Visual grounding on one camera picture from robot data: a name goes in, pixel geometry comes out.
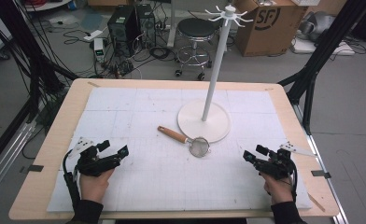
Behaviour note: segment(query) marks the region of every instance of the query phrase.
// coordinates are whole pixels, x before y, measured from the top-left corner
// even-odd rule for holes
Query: gray floor
[[[85,19],[87,13],[88,10],[72,12],[80,21]],[[106,21],[107,18],[103,18],[98,29],[103,29]],[[71,70],[79,72],[91,67],[92,51],[88,44],[65,45],[63,33],[50,33],[48,37],[52,49]],[[183,45],[186,42],[177,38],[176,43]],[[215,45],[204,45],[215,48]],[[279,57],[244,58],[232,46],[224,55],[218,80],[276,83],[298,72],[309,58],[310,55],[290,51]],[[127,78],[194,81],[199,73],[190,69],[182,77],[176,77],[177,68],[174,62],[156,60],[139,67],[140,71],[133,71],[132,76]],[[207,69],[205,80],[209,80],[210,74],[211,70]],[[27,95],[14,61],[0,60],[0,135],[26,102]],[[366,54],[338,56],[335,61],[329,60],[325,64],[317,79],[311,128],[349,223],[366,223]],[[42,132],[28,144],[25,153],[35,156],[43,139]],[[64,223],[13,221],[8,218],[8,211],[25,178],[21,168],[31,163],[20,154],[2,179],[0,223]],[[309,223],[331,223],[329,218],[305,220]],[[249,223],[272,223],[272,220],[255,218],[250,219]]]

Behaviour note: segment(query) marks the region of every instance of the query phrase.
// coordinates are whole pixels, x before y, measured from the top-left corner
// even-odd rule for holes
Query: person's arm
[[[113,170],[103,172],[100,176],[80,176],[81,201],[77,205],[76,213],[67,224],[98,223],[101,216],[102,200],[108,187],[108,179]]]
[[[270,175],[260,174],[265,180],[264,189],[271,195],[275,224],[305,224],[291,196],[290,180],[275,180]]]

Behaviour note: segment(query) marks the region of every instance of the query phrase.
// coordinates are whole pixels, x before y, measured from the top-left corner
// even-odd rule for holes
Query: white paper sheet
[[[269,209],[264,180],[243,159],[245,150],[263,158],[256,145],[278,150],[287,142],[271,98],[266,91],[215,91],[213,102],[231,116],[232,129],[211,144],[211,153],[195,158],[184,145],[157,131],[180,132],[181,106],[205,99],[207,90],[95,88],[80,118],[69,148],[85,137],[95,144],[110,141],[101,158],[127,145],[130,155],[109,180],[104,211],[183,211]],[[67,160],[73,170],[78,156]],[[310,208],[299,177],[298,208]],[[72,211],[63,171],[48,211]]]

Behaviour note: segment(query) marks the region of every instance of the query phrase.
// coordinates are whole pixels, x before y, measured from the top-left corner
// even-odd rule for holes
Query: white pole
[[[215,91],[216,81],[218,80],[218,72],[221,66],[221,60],[223,59],[224,49],[226,48],[227,38],[229,36],[230,27],[232,25],[231,20],[224,19],[223,26],[221,27],[220,40],[218,41],[218,51],[216,53],[215,64],[213,66],[212,77],[210,78],[208,94],[206,96],[206,102],[203,113],[203,121],[206,121],[209,113],[210,103],[212,102],[213,92]]]

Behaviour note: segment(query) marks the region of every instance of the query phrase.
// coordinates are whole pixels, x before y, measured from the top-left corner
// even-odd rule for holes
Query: magnifying glass handle
[[[175,139],[175,140],[177,140],[181,143],[187,143],[188,138],[185,135],[181,134],[181,133],[177,133],[175,131],[172,131],[172,130],[167,129],[167,128],[162,127],[162,126],[159,126],[157,129],[158,129],[158,131],[172,137],[173,139]]]

